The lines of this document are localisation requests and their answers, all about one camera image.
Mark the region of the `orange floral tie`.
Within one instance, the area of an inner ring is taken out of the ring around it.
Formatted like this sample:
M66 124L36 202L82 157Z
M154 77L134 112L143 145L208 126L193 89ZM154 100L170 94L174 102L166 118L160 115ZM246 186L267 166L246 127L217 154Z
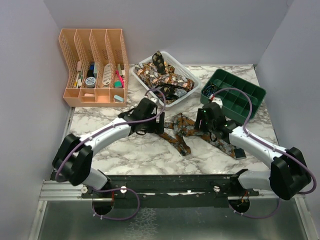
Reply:
M170 143L182 156L187 156L192 153L191 148L186 144L184 137L196 136L236 160L245 159L247 157L242 148L226 143L221 139L213 139L209 133L195 129L194 125L194 120L182 113L178 113L163 125L165 129L173 130L174 136L171 136L166 132L158 134L158 136Z

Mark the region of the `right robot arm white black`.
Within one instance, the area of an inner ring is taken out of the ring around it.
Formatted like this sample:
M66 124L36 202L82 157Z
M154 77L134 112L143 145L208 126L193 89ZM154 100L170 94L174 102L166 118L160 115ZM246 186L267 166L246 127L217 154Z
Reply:
M272 191L282 200L290 200L312 181L299 149L286 149L245 131L235 121L226 120L215 102L198 109L194 127L215 137L215 141L221 140L247 151L268 167L267 171L245 169L238 172L229 184L230 191L236 196L256 189Z

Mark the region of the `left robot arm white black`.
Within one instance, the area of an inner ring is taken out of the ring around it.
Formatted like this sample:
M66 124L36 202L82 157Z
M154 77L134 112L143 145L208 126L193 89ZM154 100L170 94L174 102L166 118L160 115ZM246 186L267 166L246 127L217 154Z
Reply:
M92 167L93 157L112 143L134 133L162 133L164 131L164 109L157 112L157 104L143 98L128 111L120 113L113 121L82 136L67 135L52 161L56 170L55 180L80 184L93 189L97 196L106 197L111 190L109 178Z

